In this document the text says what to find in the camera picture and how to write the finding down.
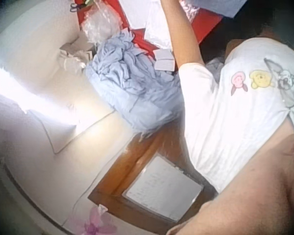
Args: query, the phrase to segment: clear plastic wrap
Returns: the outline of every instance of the clear plastic wrap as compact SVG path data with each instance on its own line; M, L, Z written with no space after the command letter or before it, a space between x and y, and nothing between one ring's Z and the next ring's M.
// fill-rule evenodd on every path
M192 6L184 0L181 0L180 4L192 22L199 7ZM144 39L161 49L172 49L168 24L160 0L153 0L150 4Z
M121 30L122 21L110 5L101 0L95 0L94 3L85 15L82 28L88 41L98 46Z

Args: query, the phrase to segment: red surface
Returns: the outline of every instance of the red surface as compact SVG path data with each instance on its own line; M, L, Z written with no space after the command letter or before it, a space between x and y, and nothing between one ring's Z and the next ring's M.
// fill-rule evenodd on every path
M76 3L83 2L82 0L75 0ZM125 14L123 13L122 7L119 4L118 0L105 0L106 3L110 4L120 15L122 19L123 28L129 27ZM78 21L81 24L84 21L85 12L89 10L89 7L82 9L78 12ZM216 13L207 11L205 9L200 9L199 13L195 17L192 26L197 37L198 43L209 34L209 32L221 21L222 16L217 15ZM152 51L158 49L153 44L144 40L144 29L132 30L135 35L133 40L134 43L137 43L140 48L145 49L149 52L150 55L153 55Z

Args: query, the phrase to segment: pink flower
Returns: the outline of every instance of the pink flower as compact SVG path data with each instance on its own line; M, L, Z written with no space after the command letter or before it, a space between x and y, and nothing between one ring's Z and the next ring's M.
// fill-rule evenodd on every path
M100 205L93 207L89 213L89 221L86 223L74 218L75 234L77 235L112 235L117 227L111 224L111 216L105 213L107 209Z

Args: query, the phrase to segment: cartoon print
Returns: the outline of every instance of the cartoon print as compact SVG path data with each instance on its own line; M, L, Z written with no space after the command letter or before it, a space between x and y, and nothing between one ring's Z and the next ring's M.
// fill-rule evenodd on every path
M248 91L248 87L246 84L244 84L245 81L245 73L243 72L237 72L232 76L231 82L233 84L232 90L231 90L231 96L234 94L236 89L243 88L244 91Z
M278 88L289 90L294 85L294 75L287 70L283 70L278 75Z
M271 72L272 77L278 83L278 89L281 92L283 102L286 107L294 107L294 91L291 87L294 85L294 75L288 70L284 70L279 64L269 59L264 59L265 64Z
M274 87L274 82L272 81L271 73L263 70L254 70L249 75L252 89L257 89L258 87Z

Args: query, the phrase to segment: skin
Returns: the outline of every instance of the skin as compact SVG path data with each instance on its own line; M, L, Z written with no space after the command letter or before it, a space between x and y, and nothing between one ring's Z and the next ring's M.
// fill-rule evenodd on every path
M161 0L180 68L204 65L178 0ZM287 117L227 188L168 235L285 234L294 225L294 126Z

